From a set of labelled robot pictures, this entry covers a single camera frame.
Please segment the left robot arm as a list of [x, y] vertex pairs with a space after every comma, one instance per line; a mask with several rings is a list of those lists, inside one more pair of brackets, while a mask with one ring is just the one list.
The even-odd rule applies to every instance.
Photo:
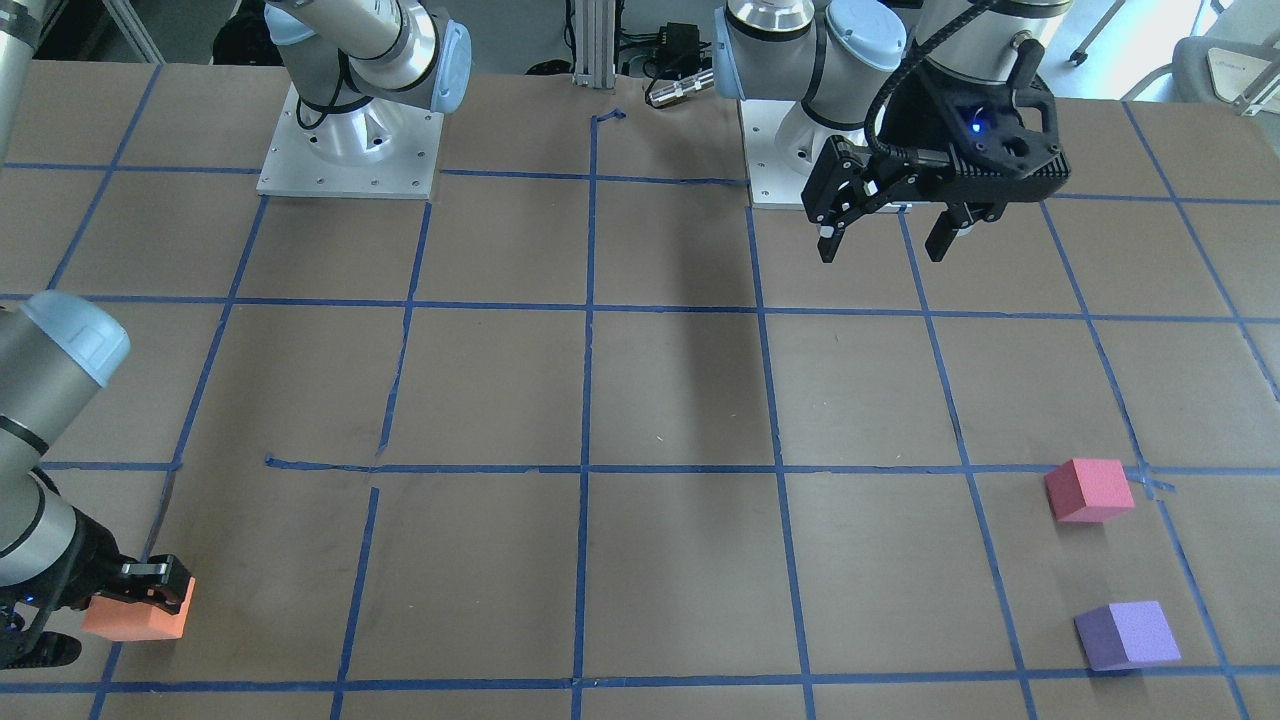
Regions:
[[800, 193], [832, 263], [846, 229], [892, 202], [942, 206], [925, 240], [938, 263], [980, 222], [1059, 192], [1071, 168], [1039, 68], [1069, 1], [726, 1], [716, 87], [791, 101]]

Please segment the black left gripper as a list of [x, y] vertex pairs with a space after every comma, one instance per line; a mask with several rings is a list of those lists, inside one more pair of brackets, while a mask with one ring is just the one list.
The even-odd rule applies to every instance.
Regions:
[[817, 249], [823, 263], [835, 260], [849, 225], [892, 202], [941, 208], [925, 237], [932, 263], [943, 261], [954, 242], [977, 224], [998, 222], [1009, 206], [1007, 201], [965, 202], [957, 183], [955, 142], [906, 147], [899, 155], [887, 143], [872, 145], [870, 150], [842, 136], [828, 137], [801, 191], [806, 218], [818, 227]]

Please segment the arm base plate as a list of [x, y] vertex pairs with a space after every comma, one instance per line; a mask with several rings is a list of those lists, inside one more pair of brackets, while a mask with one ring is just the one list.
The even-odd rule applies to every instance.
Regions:
[[317, 114], [289, 87], [262, 161], [257, 193], [294, 199], [403, 199], [433, 193], [445, 114], [374, 99], [315, 129]]
[[863, 129], [836, 131], [806, 114], [799, 100], [749, 99], [739, 102], [742, 149], [751, 205], [800, 211], [804, 190], [823, 142], [840, 135], [864, 146]]

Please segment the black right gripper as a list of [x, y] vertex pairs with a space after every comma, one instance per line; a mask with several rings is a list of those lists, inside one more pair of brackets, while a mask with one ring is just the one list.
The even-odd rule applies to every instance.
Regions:
[[29, 580], [29, 603], [38, 610], [32, 624], [44, 625], [59, 609], [83, 610], [93, 596], [146, 603], [177, 615], [188, 603], [192, 580], [189, 569], [175, 555], [129, 560], [109, 529], [78, 515], [67, 550]]

